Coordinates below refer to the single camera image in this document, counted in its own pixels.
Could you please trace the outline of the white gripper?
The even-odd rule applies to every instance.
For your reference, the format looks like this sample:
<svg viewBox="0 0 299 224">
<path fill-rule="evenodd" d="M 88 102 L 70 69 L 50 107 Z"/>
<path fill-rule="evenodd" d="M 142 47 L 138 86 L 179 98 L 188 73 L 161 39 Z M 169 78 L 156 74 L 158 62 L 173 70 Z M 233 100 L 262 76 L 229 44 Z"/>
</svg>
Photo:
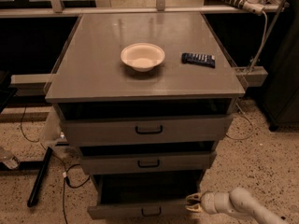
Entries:
<svg viewBox="0 0 299 224">
<path fill-rule="evenodd" d="M 232 205 L 228 192 L 194 193 L 186 197 L 187 202 L 201 202 L 194 205 L 186 205 L 185 208 L 193 213 L 202 213 L 203 209 L 210 215 L 230 214 Z"/>
</svg>

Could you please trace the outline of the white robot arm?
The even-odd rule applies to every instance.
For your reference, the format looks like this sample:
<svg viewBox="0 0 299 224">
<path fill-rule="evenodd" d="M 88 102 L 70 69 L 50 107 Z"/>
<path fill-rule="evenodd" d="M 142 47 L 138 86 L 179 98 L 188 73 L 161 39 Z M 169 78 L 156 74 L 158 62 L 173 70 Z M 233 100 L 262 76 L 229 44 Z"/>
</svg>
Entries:
<svg viewBox="0 0 299 224">
<path fill-rule="evenodd" d="M 225 214 L 233 218 L 254 219 L 258 224 L 289 224 L 240 187 L 229 192 L 197 192 L 187 196 L 186 202 L 185 208 L 194 213 Z"/>
</svg>

